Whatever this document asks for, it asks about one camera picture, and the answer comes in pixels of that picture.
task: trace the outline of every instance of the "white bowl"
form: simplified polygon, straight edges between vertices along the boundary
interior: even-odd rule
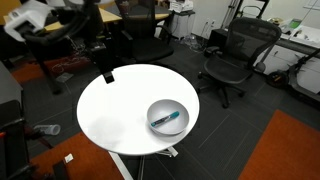
[[[159,124],[155,127],[151,123],[178,111],[179,116]],[[148,109],[147,118],[149,127],[156,133],[164,135],[176,135],[181,133],[189,123],[189,113],[187,109],[177,101],[164,99],[154,102]]]

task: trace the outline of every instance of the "office chair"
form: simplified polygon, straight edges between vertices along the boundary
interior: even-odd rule
[[[206,73],[199,72],[198,78],[206,77],[217,83],[218,89],[224,94],[224,108],[228,108],[230,101],[226,88],[239,91],[240,97],[245,95],[234,85],[244,82],[252,76],[253,64],[257,57],[268,47],[275,44],[281,36],[279,27],[253,18],[237,18],[230,23],[226,45],[220,50],[212,48],[214,54],[205,64]],[[209,86],[197,88],[197,92]]]
[[[115,0],[124,23],[120,56],[127,63],[151,63],[173,54],[169,46],[171,32],[165,26],[156,25],[154,0]],[[166,39],[154,37],[156,27],[167,34]]]

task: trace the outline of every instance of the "white desk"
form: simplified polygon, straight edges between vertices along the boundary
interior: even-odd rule
[[[147,155],[181,141],[199,115],[199,99],[192,85],[178,73],[154,65],[129,65],[113,71],[115,81],[99,76],[82,93],[77,116],[85,135],[98,146],[123,155]],[[154,133],[147,110],[155,101],[172,99],[189,112],[189,124],[180,134]]]

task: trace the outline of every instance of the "blue marker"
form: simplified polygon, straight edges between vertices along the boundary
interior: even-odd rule
[[[171,120],[171,119],[174,119],[174,118],[176,118],[176,117],[178,117],[178,116],[179,116],[179,111],[176,111],[176,112],[170,114],[169,116],[166,116],[166,117],[164,117],[164,118],[161,118],[161,119],[159,119],[159,120],[151,123],[151,126],[152,126],[152,127],[155,127],[155,126],[158,125],[158,124],[164,123],[164,122],[169,121],[169,120]]]

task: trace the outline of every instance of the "chair base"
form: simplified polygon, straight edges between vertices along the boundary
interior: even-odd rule
[[[238,93],[239,97],[243,97],[245,95],[245,93],[246,93],[246,91],[241,89],[241,88],[238,88],[238,87],[232,86],[230,84],[225,84],[223,82],[217,81],[216,79],[213,79],[209,74],[206,74],[206,73],[203,73],[203,72],[199,72],[198,79],[202,79],[203,77],[215,81],[217,83],[217,85],[218,85],[217,90],[220,90],[220,89],[222,90],[223,96],[224,96],[224,102],[222,103],[222,107],[225,108],[225,109],[228,108],[230,106],[230,104],[231,104],[226,88],[231,88],[231,89],[234,89],[234,90],[238,91],[239,92]],[[208,88],[210,88],[212,86],[213,85],[206,85],[206,86],[198,87],[198,88],[196,88],[196,92],[199,94],[204,89],[208,89]]]

